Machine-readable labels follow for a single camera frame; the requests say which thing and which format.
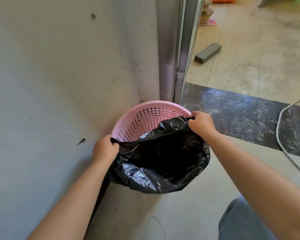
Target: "pink basket rim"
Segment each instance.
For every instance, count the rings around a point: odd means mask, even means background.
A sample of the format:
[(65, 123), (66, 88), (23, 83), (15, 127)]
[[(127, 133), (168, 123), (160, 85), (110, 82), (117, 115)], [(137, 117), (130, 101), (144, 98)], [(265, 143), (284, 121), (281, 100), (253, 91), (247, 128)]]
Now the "pink basket rim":
[(124, 118), (130, 114), (132, 111), (134, 111), (135, 109), (137, 108), (140, 108), (140, 107), (143, 107), (144, 105), (148, 105), (148, 104), (155, 104), (155, 103), (161, 103), (161, 104), (167, 104), (167, 105), (173, 105), (173, 106), (176, 106), (178, 108), (180, 108), (181, 110), (185, 111), (186, 113), (188, 114), (185, 114), (185, 116), (188, 116), (190, 117), (191, 116), (191, 112), (189, 110), (187, 110), (186, 108), (182, 107), (181, 105), (179, 104), (175, 104), (175, 103), (172, 103), (172, 102), (168, 102), (168, 101), (162, 101), (162, 100), (154, 100), (154, 101), (149, 101), (149, 102), (144, 102), (144, 103), (141, 103), (141, 104), (138, 104), (134, 107), (132, 107), (130, 110), (128, 110), (128, 112), (126, 112), (123, 116), (120, 117), (120, 119), (116, 122), (114, 128), (112, 129), (112, 132), (111, 132), (111, 137), (115, 137), (115, 132), (116, 130), (118, 129), (119, 125), (121, 124), (121, 121), (124, 120)]

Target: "hand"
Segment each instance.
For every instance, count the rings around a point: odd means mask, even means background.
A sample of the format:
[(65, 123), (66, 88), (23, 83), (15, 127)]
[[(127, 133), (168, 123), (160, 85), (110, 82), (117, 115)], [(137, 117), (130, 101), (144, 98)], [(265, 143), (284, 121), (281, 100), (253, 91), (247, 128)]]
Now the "hand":
[(119, 152), (119, 144), (112, 144), (111, 135), (107, 135), (96, 142), (93, 148), (92, 156), (95, 161), (108, 162), (112, 164)]
[(192, 116), (194, 116), (195, 119), (189, 120), (188, 125), (190, 129), (197, 135), (201, 136), (202, 139), (207, 141), (207, 138), (210, 135), (217, 133), (210, 114), (201, 111), (194, 111), (192, 112)]

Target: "garbage bag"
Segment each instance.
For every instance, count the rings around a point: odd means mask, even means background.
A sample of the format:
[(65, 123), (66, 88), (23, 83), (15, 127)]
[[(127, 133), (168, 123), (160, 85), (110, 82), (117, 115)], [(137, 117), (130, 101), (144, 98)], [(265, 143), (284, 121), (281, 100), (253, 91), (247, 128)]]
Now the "garbage bag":
[(210, 161), (209, 146), (189, 128), (189, 119), (161, 121), (136, 141), (111, 138), (120, 146), (108, 171), (111, 181), (147, 194), (184, 189)]

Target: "pink plastic basket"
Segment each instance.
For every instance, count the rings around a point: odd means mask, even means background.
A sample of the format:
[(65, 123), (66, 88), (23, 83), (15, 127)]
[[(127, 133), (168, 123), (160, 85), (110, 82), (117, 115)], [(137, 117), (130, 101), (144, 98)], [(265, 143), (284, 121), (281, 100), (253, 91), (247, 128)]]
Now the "pink plastic basket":
[(190, 117), (191, 113), (167, 101), (145, 102), (124, 114), (114, 126), (111, 136), (119, 141), (135, 141), (144, 133), (157, 128), (160, 121), (178, 116)]

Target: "electrical cord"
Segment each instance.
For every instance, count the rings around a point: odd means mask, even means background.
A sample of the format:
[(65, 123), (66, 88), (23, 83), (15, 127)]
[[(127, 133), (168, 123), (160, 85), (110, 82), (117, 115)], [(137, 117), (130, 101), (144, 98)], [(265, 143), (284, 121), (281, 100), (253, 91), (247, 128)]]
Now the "electrical cord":
[(281, 150), (286, 155), (286, 157), (289, 159), (289, 161), (300, 171), (300, 166), (290, 157), (290, 155), (288, 154), (288, 152), (286, 151), (286, 149), (284, 149), (283, 145), (281, 144), (281, 142), (279, 140), (279, 127), (280, 127), (280, 121), (281, 121), (282, 114), (283, 114), (284, 111), (286, 111), (288, 108), (290, 108), (291, 106), (295, 105), (298, 102), (300, 102), (300, 99), (298, 99), (294, 103), (288, 105), (283, 110), (281, 110), (281, 112), (279, 114), (279, 117), (278, 117), (277, 126), (275, 128), (275, 138), (276, 138), (277, 143), (279, 144)]

